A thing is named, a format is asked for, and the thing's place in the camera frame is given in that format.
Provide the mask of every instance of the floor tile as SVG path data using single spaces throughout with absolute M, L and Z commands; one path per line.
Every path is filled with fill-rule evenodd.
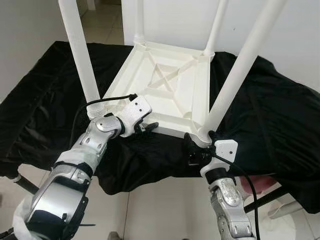
M 29 181 L 39 186 L 48 171 L 32 165 L 22 164 L 19 167 L 19 172 Z M 30 193 L 7 177 L 0 177 L 0 195 L 0 233 L 2 233 L 12 227 L 12 219 L 16 207 Z
M 117 4 L 121 5 L 121 0 L 101 0 L 102 4 Z
M 202 178 L 169 177 L 130 193 L 125 239 L 219 239 Z
M 116 20 L 117 14 L 97 13 L 96 11 L 87 11 L 81 18 L 83 27 L 103 27 L 111 28 Z
M 122 22 L 122 14 L 119 14 L 118 16 L 116 16 L 115 22 L 112 27 L 118 28 L 118 29 L 122 29 L 124 27 Z
M 252 202 L 252 196 L 245 201 Z M 303 210 L 299 210 L 286 216 L 270 219 L 268 211 L 280 207 L 282 203 L 278 200 L 272 201 L 262 207 L 259 207 L 259 230 L 260 237 L 264 240 L 314 240 L 311 229 L 304 216 Z M 254 211 L 248 213 L 252 230 L 255 234 Z
M 93 177 L 88 189 L 88 205 L 82 220 L 83 224 L 96 226 L 81 226 L 75 240 L 107 239 L 109 232 L 116 231 L 123 236 L 127 210 L 128 193 L 107 195 L 99 186 L 97 177 Z
M 309 214 L 305 210 L 303 210 L 303 213 L 306 217 L 306 220 L 309 223 L 309 226 L 312 230 L 313 236 L 315 238 L 320 238 L 320 213 Z
M 113 14 L 117 16 L 122 12 L 121 5 L 115 4 L 98 4 L 95 9 L 98 14 Z
M 84 27 L 83 32 L 87 43 L 103 44 L 111 32 L 111 28 Z
M 110 45 L 123 45 L 124 41 L 124 30 L 122 28 L 112 28 L 109 37 L 106 39 L 105 44 Z

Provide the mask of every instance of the black cloth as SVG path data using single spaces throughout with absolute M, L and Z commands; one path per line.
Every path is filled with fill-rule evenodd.
M 88 44 L 101 97 L 131 49 Z M 217 52 L 211 62 L 210 107 L 235 60 Z M 70 46 L 55 42 L 0 105 L 0 175 L 16 175 L 21 163 L 48 170 L 67 149 L 75 111 L 84 103 Z M 272 175 L 307 212 L 317 213 L 319 122 L 320 95 L 258 57 L 217 133 L 238 142 L 235 163 L 249 175 Z M 88 123 L 83 112 L 76 134 Z M 109 142 L 95 174 L 107 194 L 116 194 L 169 176 L 200 177 L 200 167 L 187 162 L 183 139 L 157 133 L 118 137 Z

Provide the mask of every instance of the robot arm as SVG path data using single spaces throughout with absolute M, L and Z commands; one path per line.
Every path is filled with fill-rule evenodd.
M 71 239 L 82 221 L 88 203 L 86 192 L 110 139 L 128 137 L 140 128 L 152 111 L 139 96 L 114 116 L 94 118 L 73 147 L 63 152 L 33 196 L 26 226 L 41 239 Z
M 202 165 L 200 174 L 209 184 L 211 205 L 217 218 L 222 240 L 256 240 L 251 223 L 244 210 L 244 201 L 237 190 L 234 179 L 228 175 L 230 166 L 214 155 L 233 163 L 238 148 L 234 140 L 217 140 L 206 150 L 185 136 L 185 146 L 189 151 L 189 165 Z
M 110 139 L 117 136 L 128 137 L 143 131 L 140 123 L 152 111 L 143 97 L 137 97 L 114 116 L 94 118 L 86 132 L 73 147 L 63 152 L 55 162 L 48 179 L 33 196 L 30 211 L 23 219 L 28 235 L 32 240 L 71 239 L 77 232 L 88 198 L 86 192 L 91 178 L 104 155 Z M 190 157 L 194 158 L 197 147 L 187 137 Z M 233 140 L 218 140 L 214 143 L 215 153 L 233 162 L 238 144 Z M 199 158 L 203 161 L 206 154 L 201 148 Z M 255 240 L 251 223 L 244 211 L 243 198 L 236 189 L 234 180 L 228 176 L 229 165 L 215 157 L 200 174 L 209 183 L 211 205 L 216 213 L 222 240 Z

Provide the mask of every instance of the red object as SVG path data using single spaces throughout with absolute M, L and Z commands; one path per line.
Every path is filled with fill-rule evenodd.
M 271 186 L 277 183 L 277 181 L 270 176 L 258 175 L 258 176 L 249 176 L 249 178 L 251 179 L 257 194 L 267 190 L 268 188 L 270 188 Z M 241 181 L 243 190 L 246 191 L 248 194 L 252 194 L 251 187 L 248 181 L 246 180 L 246 178 L 244 176 L 241 176 L 240 181 Z

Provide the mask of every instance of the black cable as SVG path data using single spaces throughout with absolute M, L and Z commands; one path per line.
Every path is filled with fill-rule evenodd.
M 88 106 L 91 105 L 91 104 L 96 104 L 96 103 L 101 103 L 101 102 L 107 102 L 107 101 L 113 101 L 113 100 L 121 100 L 121 99 L 134 99 L 134 98 L 136 98 L 136 97 L 137 97 L 136 94 L 130 94 L 130 95 L 126 95 L 126 96 L 117 96 L 117 97 L 102 98 L 102 99 L 90 101 L 90 102 L 82 105 L 81 107 L 79 107 L 79 109 L 76 111 L 76 113 L 75 113 L 75 115 L 74 115 L 74 119 L 73 119 L 73 124 L 72 124 L 72 129 L 71 129 L 71 134 L 70 134 L 70 141 L 69 141 L 69 149 L 70 149 L 70 148 L 72 147 L 72 145 L 73 145 L 77 117 L 78 117 L 79 113 L 80 113 L 82 110 L 84 110 L 86 107 L 88 107 Z
M 242 170 L 241 167 L 239 167 L 238 165 L 236 165 L 235 163 L 228 161 L 227 159 L 224 159 L 221 156 L 218 156 L 216 153 L 214 153 L 213 155 L 215 158 L 221 160 L 222 162 L 229 164 L 230 166 L 232 166 L 233 168 L 235 168 L 238 172 L 240 172 L 245 179 L 248 181 L 251 190 L 252 190 L 252 194 L 253 194 L 253 204 L 254 204 L 254 224 L 255 224 L 255 234 L 256 234 L 256 239 L 260 240 L 260 231 L 259 231 L 259 219 L 258 219 L 258 204 L 257 204 L 257 193 L 256 193 L 256 189 L 254 187 L 254 184 L 252 183 L 250 177 L 248 176 L 248 174 L 246 174 L 246 172 L 244 170 Z

